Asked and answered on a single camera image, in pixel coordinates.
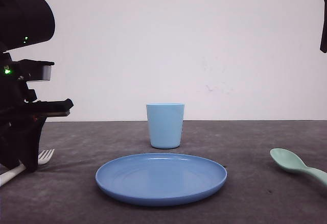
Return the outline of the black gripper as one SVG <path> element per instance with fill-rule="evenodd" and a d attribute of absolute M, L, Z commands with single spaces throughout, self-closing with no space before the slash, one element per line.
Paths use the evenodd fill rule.
<path fill-rule="evenodd" d="M 26 75 L 22 60 L 13 61 L 9 53 L 1 54 L 1 165 L 13 169 L 23 164 L 27 171 L 35 172 L 44 126 L 44 122 L 37 119 L 68 116 L 74 104 L 69 98 L 37 101 L 35 90 L 30 89 L 25 80 Z M 31 122 L 14 124 L 25 119 Z"/>

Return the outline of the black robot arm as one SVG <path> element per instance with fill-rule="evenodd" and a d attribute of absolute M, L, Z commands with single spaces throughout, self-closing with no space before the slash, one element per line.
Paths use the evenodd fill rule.
<path fill-rule="evenodd" d="M 1 0 L 1 163 L 48 117 L 326 119 L 326 0 Z"/>

